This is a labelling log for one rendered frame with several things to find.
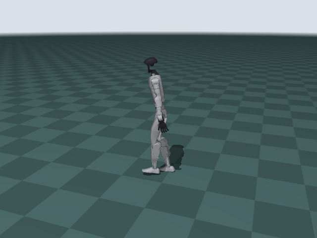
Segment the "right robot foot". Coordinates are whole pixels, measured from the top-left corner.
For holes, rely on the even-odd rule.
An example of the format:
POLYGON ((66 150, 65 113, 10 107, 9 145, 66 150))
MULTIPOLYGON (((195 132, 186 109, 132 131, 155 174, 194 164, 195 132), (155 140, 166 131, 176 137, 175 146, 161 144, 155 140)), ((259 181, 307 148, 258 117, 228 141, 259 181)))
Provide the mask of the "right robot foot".
POLYGON ((165 172, 173 172, 173 171, 175 171, 175 168, 174 168, 174 166, 170 166, 169 168, 166 168, 166 166, 164 166, 164 167, 162 167, 162 168, 159 168, 159 170, 161 170, 161 171, 165 171, 165 172))

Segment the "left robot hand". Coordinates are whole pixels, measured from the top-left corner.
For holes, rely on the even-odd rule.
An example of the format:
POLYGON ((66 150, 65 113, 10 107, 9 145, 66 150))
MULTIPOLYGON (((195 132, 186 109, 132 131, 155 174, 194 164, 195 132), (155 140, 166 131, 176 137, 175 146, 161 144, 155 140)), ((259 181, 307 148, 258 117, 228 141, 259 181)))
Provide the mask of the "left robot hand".
POLYGON ((167 132, 167 131, 169 131, 169 129, 166 127, 166 124, 164 123, 164 118, 163 118, 163 116, 162 116, 162 119, 163 120, 161 120, 161 121, 159 121, 158 120, 158 122, 159 122, 159 126, 158 126, 158 130, 159 130, 159 128, 161 129, 161 132, 163 133, 165 133, 165 131, 167 132), (166 130, 167 129, 167 130, 166 130), (162 131, 163 130, 163 131, 162 131), (165 131, 164 131, 165 130, 165 131))

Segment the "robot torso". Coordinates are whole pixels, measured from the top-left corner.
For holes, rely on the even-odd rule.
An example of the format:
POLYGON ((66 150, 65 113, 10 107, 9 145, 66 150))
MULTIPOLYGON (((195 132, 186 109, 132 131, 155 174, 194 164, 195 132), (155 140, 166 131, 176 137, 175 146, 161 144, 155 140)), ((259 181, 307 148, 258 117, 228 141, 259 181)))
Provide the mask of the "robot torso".
MULTIPOLYGON (((163 84, 162 84, 162 79, 160 74, 159 75, 155 75, 154 73, 152 74, 152 76, 149 77, 149 89, 151 91, 152 94, 152 98, 154 100, 154 98, 156 97, 156 94, 154 93, 154 89, 151 83, 152 78, 157 77, 159 79, 159 86, 160 86, 160 92, 161 92, 161 102, 165 101, 165 97, 164 97, 164 91, 163 91, 163 84)), ((156 111, 157 113, 157 111, 156 111)), ((164 106, 164 104, 162 103, 162 113, 165 114, 165 117, 167 117, 167 110, 164 106)))

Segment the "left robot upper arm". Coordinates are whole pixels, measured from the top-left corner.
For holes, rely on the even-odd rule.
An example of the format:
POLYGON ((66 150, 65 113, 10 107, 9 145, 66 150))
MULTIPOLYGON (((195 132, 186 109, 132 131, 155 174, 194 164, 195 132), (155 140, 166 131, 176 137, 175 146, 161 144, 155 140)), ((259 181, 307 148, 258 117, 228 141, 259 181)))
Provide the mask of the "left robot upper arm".
MULTIPOLYGON (((152 86, 153 86, 153 89, 154 89, 154 93, 156 94, 156 97, 159 97, 161 99, 159 79, 157 77, 154 77, 154 78, 152 78, 151 83, 152 83, 152 86)), ((155 102, 155 98, 154 98, 154 102, 155 102)))

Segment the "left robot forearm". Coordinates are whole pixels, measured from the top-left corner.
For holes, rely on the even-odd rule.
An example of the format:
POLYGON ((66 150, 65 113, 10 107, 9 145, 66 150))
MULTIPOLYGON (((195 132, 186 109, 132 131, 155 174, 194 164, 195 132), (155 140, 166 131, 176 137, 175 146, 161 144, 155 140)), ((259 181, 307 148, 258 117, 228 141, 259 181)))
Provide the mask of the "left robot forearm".
POLYGON ((161 121, 162 119, 162 102, 159 97, 155 98, 155 103, 156 103, 156 111, 157 111, 157 117, 158 120, 161 121))

